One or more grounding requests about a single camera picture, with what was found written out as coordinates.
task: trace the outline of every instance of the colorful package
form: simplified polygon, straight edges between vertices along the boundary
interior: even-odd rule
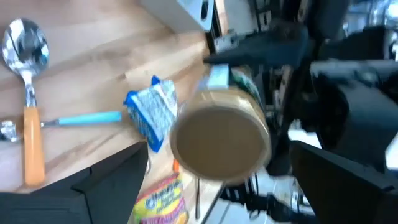
[[[152,77],[152,86],[130,91],[124,104],[149,147],[158,152],[177,117],[178,105],[174,82]]]
[[[138,196],[132,212],[141,224],[186,224],[180,174],[174,173]]]

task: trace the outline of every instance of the blue handle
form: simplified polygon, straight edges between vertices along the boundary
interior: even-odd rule
[[[87,124],[105,124],[118,122],[122,120],[122,112],[110,111],[93,114],[84,114],[68,118],[59,118],[59,125],[87,125]]]

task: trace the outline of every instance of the black cable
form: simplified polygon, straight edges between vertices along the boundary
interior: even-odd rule
[[[260,12],[259,12],[259,6],[257,4],[257,0],[253,0],[254,3],[254,13],[256,15],[256,22],[257,22],[257,29],[258,29],[258,33],[261,33],[261,22],[260,22]]]
[[[258,179],[258,177],[257,177],[257,173],[254,174],[254,179],[256,180],[256,197],[258,197],[258,196],[259,196],[259,179]],[[250,211],[250,213],[249,213],[249,218],[250,218],[250,220],[255,220],[255,219],[257,219],[259,216],[260,216],[260,209]]]
[[[196,194],[196,205],[195,205],[195,218],[200,218],[200,178],[197,178],[197,194]]]

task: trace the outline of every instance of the spoon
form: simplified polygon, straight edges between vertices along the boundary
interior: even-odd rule
[[[52,126],[83,126],[92,124],[109,124],[122,121],[122,112],[107,111],[62,117],[51,121],[40,122],[41,128]],[[23,120],[18,117],[3,118],[0,121],[0,141],[18,142],[23,139]]]
[[[25,83],[24,181],[28,186],[44,182],[44,154],[32,79],[47,68],[49,49],[44,33],[28,19],[12,21],[4,34],[2,56]]]

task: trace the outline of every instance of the black plastic part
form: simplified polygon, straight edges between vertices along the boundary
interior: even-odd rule
[[[300,1],[284,0],[282,6],[282,18],[286,21],[295,21],[300,8]]]
[[[365,28],[361,32],[349,35],[340,41],[330,41],[320,48],[318,59],[328,60],[384,60],[386,55],[385,39],[388,30],[384,26]]]
[[[269,133],[271,136],[272,158],[266,164],[267,173],[273,177],[287,175],[290,171],[290,139],[287,133],[278,135],[276,128],[271,124],[269,125]]]
[[[209,64],[265,65],[298,68],[308,47],[307,28],[300,24],[279,21],[271,31],[248,37],[236,48],[212,54],[203,59]]]
[[[291,146],[293,174],[320,223],[398,222],[395,177],[303,142]]]
[[[381,85],[380,89],[390,99],[394,100],[394,102],[398,104],[398,72],[391,74],[391,76]]]
[[[398,105],[377,88],[356,80],[326,80],[319,86],[323,147],[384,172],[385,150],[398,132]]]
[[[294,212],[291,207],[280,202],[272,194],[267,194],[265,197],[256,197],[253,204],[255,204],[257,207],[262,206],[267,212],[267,215],[269,215],[273,220],[277,222],[291,222],[303,224],[319,223],[317,218],[312,215]]]
[[[338,36],[346,17],[350,0],[314,0],[305,21],[309,33],[317,42]]]
[[[31,194],[0,193],[0,223],[126,224],[147,160],[140,142]]]
[[[204,20],[207,18],[207,10],[209,8],[209,2],[204,1],[201,5],[200,19]]]

